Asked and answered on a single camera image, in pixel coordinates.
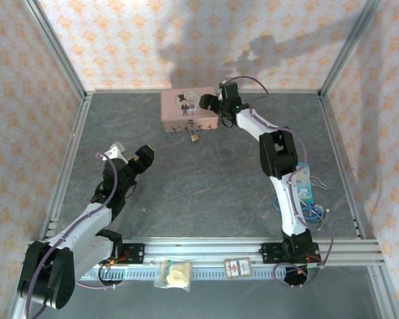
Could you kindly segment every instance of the patterned wallpaper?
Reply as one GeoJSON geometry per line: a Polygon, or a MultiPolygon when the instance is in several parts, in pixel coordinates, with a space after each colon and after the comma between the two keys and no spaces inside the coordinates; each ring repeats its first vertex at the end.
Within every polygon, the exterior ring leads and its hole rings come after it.
{"type": "Polygon", "coordinates": [[[87,90],[217,86],[241,74],[316,90],[366,0],[39,2],[87,90]]]}
{"type": "Polygon", "coordinates": [[[0,1],[0,318],[39,231],[78,98],[21,0],[0,1]]]}
{"type": "Polygon", "coordinates": [[[383,1],[329,94],[348,160],[399,299],[399,0],[383,1]]]}

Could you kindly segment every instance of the metal corner post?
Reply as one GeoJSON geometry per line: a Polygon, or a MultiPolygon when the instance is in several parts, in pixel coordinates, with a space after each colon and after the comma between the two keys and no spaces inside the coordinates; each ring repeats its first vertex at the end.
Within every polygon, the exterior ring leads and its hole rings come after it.
{"type": "Polygon", "coordinates": [[[41,8],[41,5],[37,0],[22,0],[32,16],[35,24],[37,25],[43,39],[47,43],[47,46],[50,48],[53,56],[55,57],[58,65],[61,70],[64,72],[66,78],[70,82],[70,85],[79,100],[84,99],[86,96],[86,90],[80,81],[77,73],[75,72],[74,67],[72,66],[65,50],[63,49],[61,43],[58,40],[56,33],[53,31],[53,28],[46,17],[45,12],[41,8]]]}
{"type": "MultiPolygon", "coordinates": [[[[341,164],[341,150],[337,146],[334,137],[334,128],[331,126],[328,117],[328,110],[331,108],[331,104],[327,95],[319,96],[319,103],[321,104],[321,109],[325,119],[325,124],[327,125],[327,130],[329,132],[331,144],[336,157],[337,165],[340,170],[340,175],[342,177],[342,182],[344,189],[346,191],[346,196],[350,210],[352,211],[353,218],[355,218],[356,224],[358,225],[358,230],[362,237],[367,238],[367,230],[370,229],[368,218],[365,215],[364,209],[357,207],[352,194],[352,181],[348,178],[342,164],[341,164]]],[[[374,294],[376,297],[377,305],[380,313],[384,319],[399,319],[399,302],[394,291],[392,281],[390,280],[390,275],[387,270],[386,265],[370,265],[367,266],[368,273],[370,275],[370,280],[372,287],[374,289],[374,294]]]]}
{"type": "Polygon", "coordinates": [[[51,220],[57,220],[59,218],[59,213],[62,208],[65,193],[67,191],[69,177],[71,175],[72,166],[74,165],[75,155],[80,143],[89,106],[90,99],[83,99],[78,107],[78,112],[74,120],[74,124],[72,125],[72,131],[66,146],[61,172],[59,173],[59,177],[52,192],[49,206],[47,207],[46,217],[41,229],[39,240],[44,240],[46,237],[48,237],[47,232],[49,230],[49,224],[51,223],[51,220]]]}
{"type": "Polygon", "coordinates": [[[340,74],[341,70],[343,69],[344,64],[346,63],[347,59],[349,58],[351,52],[353,51],[355,45],[361,38],[365,28],[368,26],[371,18],[374,16],[375,12],[381,0],[368,0],[362,10],[362,13],[359,16],[358,21],[356,22],[353,30],[350,32],[349,36],[346,39],[343,47],[340,50],[330,72],[325,79],[322,88],[319,90],[319,95],[325,96],[328,94],[331,86],[333,85],[335,79],[340,74]]]}

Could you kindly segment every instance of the white bracket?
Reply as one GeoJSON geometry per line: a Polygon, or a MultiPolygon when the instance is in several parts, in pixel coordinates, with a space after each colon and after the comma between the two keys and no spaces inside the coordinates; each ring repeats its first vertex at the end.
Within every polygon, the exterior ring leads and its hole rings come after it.
{"type": "Polygon", "coordinates": [[[127,164],[128,160],[122,155],[125,151],[126,149],[120,142],[115,142],[111,145],[110,149],[105,152],[105,155],[107,155],[110,159],[119,158],[123,160],[125,164],[127,164]]]}

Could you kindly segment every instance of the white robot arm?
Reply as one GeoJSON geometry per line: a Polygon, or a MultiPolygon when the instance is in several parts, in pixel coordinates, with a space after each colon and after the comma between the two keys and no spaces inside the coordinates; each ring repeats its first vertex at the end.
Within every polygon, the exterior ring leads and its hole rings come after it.
{"type": "Polygon", "coordinates": [[[98,263],[110,257],[112,261],[143,263],[143,244],[137,245],[140,251],[134,253],[135,244],[123,244],[121,234],[104,227],[121,212],[128,190],[136,186],[136,176],[152,165],[154,151],[145,145],[136,151],[138,158],[125,159],[119,146],[114,144],[105,153],[114,167],[109,161],[105,163],[103,182],[96,187],[84,212],[52,239],[29,245],[17,287],[20,297],[60,309],[72,296],[76,282],[98,263]],[[30,294],[32,281],[35,284],[30,294]]]}
{"type": "MultiPolygon", "coordinates": [[[[273,133],[276,130],[271,130],[264,126],[262,123],[258,122],[256,118],[259,118],[264,123],[267,123],[268,126],[274,126],[264,118],[260,117],[255,110],[242,110],[236,115],[237,125],[249,132],[258,142],[260,140],[260,136],[264,133],[273,133]]],[[[300,235],[306,231],[306,221],[301,213],[301,206],[299,201],[299,195],[296,191],[297,186],[295,180],[293,180],[292,184],[289,184],[289,176],[291,173],[287,173],[281,176],[281,179],[278,179],[275,176],[269,176],[272,181],[273,187],[277,192],[279,206],[281,208],[281,216],[282,216],[282,232],[287,235],[300,235]],[[294,208],[291,203],[289,188],[292,187],[293,190],[293,201],[296,205],[294,208]]]]}
{"type": "MultiPolygon", "coordinates": [[[[318,245],[312,242],[301,212],[296,181],[292,178],[298,164],[293,135],[286,128],[270,124],[248,104],[243,104],[235,82],[221,83],[219,88],[219,97],[205,94],[199,105],[249,132],[259,142],[261,168],[272,181],[281,208],[283,242],[280,247],[283,256],[276,252],[269,258],[265,255],[272,252],[261,249],[263,262],[303,263],[307,255],[320,257],[315,255],[315,251],[319,251],[318,245]]],[[[271,250],[277,251],[278,247],[271,247],[271,250]]]]}

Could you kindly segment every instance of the plastic bag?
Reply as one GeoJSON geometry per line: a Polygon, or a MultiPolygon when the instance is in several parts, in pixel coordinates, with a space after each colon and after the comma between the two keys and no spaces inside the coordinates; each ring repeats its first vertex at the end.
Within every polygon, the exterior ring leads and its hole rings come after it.
{"type": "Polygon", "coordinates": [[[154,287],[182,288],[189,292],[191,279],[191,262],[164,258],[158,261],[154,287]]]}

